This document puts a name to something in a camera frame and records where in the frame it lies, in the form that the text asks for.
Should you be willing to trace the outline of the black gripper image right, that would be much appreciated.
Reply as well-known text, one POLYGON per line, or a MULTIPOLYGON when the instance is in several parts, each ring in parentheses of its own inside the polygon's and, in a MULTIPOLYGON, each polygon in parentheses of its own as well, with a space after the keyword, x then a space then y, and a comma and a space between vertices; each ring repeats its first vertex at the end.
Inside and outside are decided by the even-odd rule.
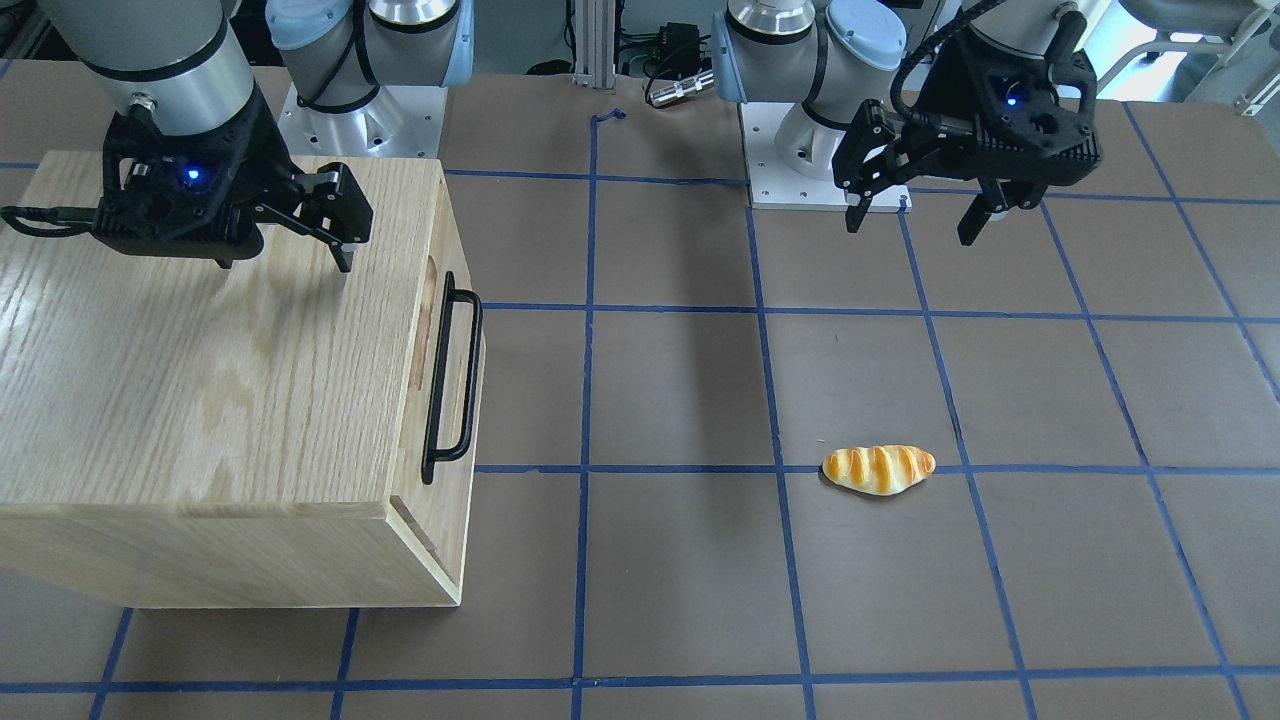
POLYGON ((1071 186, 1103 160, 1094 123, 1097 76, 1076 51, 1060 63, 993 46, 943 46, 918 106, 941 126, 915 123, 865 100, 832 158, 847 202, 845 227, 860 231, 874 197, 922 177, 979 181, 957 223, 970 247, 993 219, 1038 208, 1050 186, 1071 186))

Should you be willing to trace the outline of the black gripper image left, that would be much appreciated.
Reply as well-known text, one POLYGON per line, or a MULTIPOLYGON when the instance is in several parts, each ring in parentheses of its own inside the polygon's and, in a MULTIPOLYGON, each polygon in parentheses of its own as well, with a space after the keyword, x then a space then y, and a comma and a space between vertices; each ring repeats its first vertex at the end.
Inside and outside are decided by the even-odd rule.
POLYGON ((346 163, 301 172, 264 102, 187 136, 161 135, 154 111, 136 104, 108 127, 90 233, 124 255, 205 259, 230 270, 261 254, 257 223, 282 225, 321 242, 347 274, 374 217, 346 163))

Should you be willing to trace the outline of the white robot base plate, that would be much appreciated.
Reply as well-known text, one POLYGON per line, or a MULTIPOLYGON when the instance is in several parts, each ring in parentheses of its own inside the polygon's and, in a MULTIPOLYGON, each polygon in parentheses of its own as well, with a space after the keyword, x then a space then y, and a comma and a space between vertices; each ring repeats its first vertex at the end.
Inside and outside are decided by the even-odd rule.
POLYGON ((755 209, 844 211, 845 191, 832 176, 841 131, 813 120, 797 102, 740 106, 742 147, 755 209))

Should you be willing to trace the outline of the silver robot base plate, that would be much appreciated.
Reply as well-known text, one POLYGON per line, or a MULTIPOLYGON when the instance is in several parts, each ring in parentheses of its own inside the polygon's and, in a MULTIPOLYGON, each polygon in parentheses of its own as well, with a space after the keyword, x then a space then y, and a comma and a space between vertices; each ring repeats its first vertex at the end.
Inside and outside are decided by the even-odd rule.
POLYGON ((367 105, 326 114, 297 104, 289 88, 278 126, 297 155, 436 159, 449 90, 384 86, 367 105))

